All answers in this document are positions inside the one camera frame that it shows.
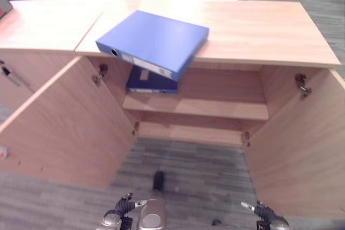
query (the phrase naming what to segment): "binder spine label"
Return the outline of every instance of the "binder spine label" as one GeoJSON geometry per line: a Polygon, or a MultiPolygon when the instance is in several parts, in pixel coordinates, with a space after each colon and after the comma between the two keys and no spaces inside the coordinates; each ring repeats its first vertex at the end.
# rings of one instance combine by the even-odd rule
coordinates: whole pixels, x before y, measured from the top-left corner
{"type": "Polygon", "coordinates": [[[144,60],[138,59],[138,58],[136,58],[134,56],[131,56],[131,55],[123,53],[123,52],[121,52],[121,55],[122,55],[123,60],[125,60],[125,61],[127,61],[129,63],[132,63],[132,64],[134,64],[134,65],[136,65],[138,67],[145,68],[147,70],[155,72],[156,74],[162,75],[162,76],[164,76],[166,78],[170,78],[170,79],[173,78],[172,72],[167,70],[167,69],[165,69],[165,68],[153,65],[153,64],[151,64],[149,62],[146,62],[144,60]]]}
{"type": "Polygon", "coordinates": [[[156,89],[140,89],[140,88],[130,88],[130,92],[132,93],[143,93],[143,94],[153,94],[153,93],[160,93],[161,91],[156,89]]]}

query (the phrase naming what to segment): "wooden cabinet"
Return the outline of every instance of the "wooden cabinet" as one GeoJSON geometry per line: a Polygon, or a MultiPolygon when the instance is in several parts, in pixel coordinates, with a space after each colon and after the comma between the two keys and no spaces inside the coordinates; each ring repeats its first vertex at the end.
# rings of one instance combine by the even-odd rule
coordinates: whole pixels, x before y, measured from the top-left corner
{"type": "Polygon", "coordinates": [[[95,39],[136,9],[210,28],[177,95],[121,98],[124,110],[137,113],[139,137],[242,147],[264,203],[284,215],[343,218],[344,82],[329,70],[339,61],[303,7],[119,2],[104,11],[76,52],[107,61],[95,39]],[[297,74],[305,74],[313,90],[303,100],[297,74]]]}
{"type": "Polygon", "coordinates": [[[73,52],[80,57],[0,126],[10,151],[0,169],[106,187],[137,137],[232,145],[245,150],[258,198],[278,213],[344,217],[345,83],[299,3],[122,0],[73,52]],[[177,95],[126,93],[132,66],[95,44],[136,9],[210,28],[177,95]],[[312,89],[305,98],[299,74],[312,89]]]}

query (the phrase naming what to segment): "open cabinet door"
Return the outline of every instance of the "open cabinet door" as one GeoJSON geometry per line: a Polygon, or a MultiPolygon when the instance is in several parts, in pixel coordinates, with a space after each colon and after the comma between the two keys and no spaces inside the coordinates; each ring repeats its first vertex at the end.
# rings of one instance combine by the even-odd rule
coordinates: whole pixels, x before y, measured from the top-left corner
{"type": "Polygon", "coordinates": [[[76,57],[0,126],[9,157],[0,170],[78,185],[106,187],[136,133],[97,72],[76,57]]]}
{"type": "Polygon", "coordinates": [[[245,147],[257,197],[283,215],[345,218],[345,83],[321,69],[245,147]]]}

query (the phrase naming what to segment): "cabinet door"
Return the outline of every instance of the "cabinet door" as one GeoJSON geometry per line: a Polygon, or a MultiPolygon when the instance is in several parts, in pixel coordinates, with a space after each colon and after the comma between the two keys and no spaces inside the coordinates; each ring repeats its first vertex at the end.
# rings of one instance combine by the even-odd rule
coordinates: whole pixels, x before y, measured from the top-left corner
{"type": "Polygon", "coordinates": [[[96,70],[76,57],[0,126],[9,157],[0,169],[79,185],[106,187],[136,134],[96,70]]]}
{"type": "Polygon", "coordinates": [[[0,104],[11,110],[17,109],[32,95],[30,89],[13,81],[4,73],[0,73],[0,89],[0,104]]]}
{"type": "Polygon", "coordinates": [[[345,83],[321,69],[245,147],[258,199],[284,215],[345,218],[345,83]]]}
{"type": "Polygon", "coordinates": [[[11,74],[0,75],[0,103],[16,110],[53,75],[61,70],[73,56],[45,53],[4,52],[1,65],[11,74]]]}

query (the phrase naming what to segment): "cabinet shelf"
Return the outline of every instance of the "cabinet shelf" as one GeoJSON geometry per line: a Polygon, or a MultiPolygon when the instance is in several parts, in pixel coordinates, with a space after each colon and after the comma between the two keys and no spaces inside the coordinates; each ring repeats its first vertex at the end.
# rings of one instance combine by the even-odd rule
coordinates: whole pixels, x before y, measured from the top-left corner
{"type": "Polygon", "coordinates": [[[213,143],[238,147],[240,120],[182,114],[145,112],[139,127],[140,137],[213,143]]]}
{"type": "Polygon", "coordinates": [[[178,94],[128,93],[122,107],[154,111],[267,120],[260,75],[251,71],[189,69],[178,83],[178,94]]]}

